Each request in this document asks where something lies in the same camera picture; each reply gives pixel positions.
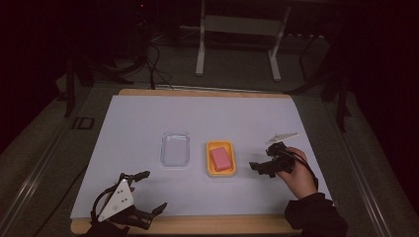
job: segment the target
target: pink sponge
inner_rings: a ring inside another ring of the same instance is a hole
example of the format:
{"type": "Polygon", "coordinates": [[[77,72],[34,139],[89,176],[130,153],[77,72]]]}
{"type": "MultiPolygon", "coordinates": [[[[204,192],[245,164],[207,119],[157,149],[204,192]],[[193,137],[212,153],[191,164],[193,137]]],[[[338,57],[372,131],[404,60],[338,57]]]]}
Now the pink sponge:
{"type": "Polygon", "coordinates": [[[231,161],[224,147],[219,147],[210,151],[212,161],[216,171],[223,171],[231,168],[231,161]]]}

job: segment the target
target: human hand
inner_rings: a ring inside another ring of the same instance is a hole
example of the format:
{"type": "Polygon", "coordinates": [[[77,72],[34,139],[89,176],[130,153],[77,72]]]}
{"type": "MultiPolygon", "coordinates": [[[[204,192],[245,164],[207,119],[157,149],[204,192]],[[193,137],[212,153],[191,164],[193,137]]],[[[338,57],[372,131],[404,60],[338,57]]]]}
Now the human hand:
{"type": "MultiPolygon", "coordinates": [[[[302,158],[303,162],[307,161],[307,157],[301,150],[294,147],[287,147],[287,151],[295,153],[296,155],[294,157],[296,159],[301,160],[302,158]]],[[[295,162],[293,171],[290,174],[285,171],[281,171],[278,172],[277,175],[284,180],[291,192],[293,192],[295,197],[298,199],[317,193],[317,188],[315,187],[310,172],[299,162],[295,162]]]]}

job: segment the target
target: sponge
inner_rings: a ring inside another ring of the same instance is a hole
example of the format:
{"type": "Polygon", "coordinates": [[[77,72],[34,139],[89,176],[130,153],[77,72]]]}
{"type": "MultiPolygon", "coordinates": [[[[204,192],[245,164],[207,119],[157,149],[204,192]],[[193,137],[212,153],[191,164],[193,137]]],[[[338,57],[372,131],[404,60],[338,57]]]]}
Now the sponge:
{"type": "Polygon", "coordinates": [[[213,149],[210,151],[210,154],[216,171],[223,171],[231,168],[231,161],[224,147],[213,149]]]}

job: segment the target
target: yellow container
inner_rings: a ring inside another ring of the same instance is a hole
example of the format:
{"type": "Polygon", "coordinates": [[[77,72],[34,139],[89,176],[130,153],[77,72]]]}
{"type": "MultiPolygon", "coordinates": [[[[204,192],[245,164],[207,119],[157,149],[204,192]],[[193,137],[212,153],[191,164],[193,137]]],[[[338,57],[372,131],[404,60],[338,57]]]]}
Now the yellow container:
{"type": "Polygon", "coordinates": [[[233,145],[227,140],[213,140],[207,143],[207,172],[211,177],[230,177],[235,174],[236,166],[233,152],[233,145]],[[210,152],[213,149],[224,147],[230,159],[231,168],[223,171],[217,171],[213,164],[210,152]]]}

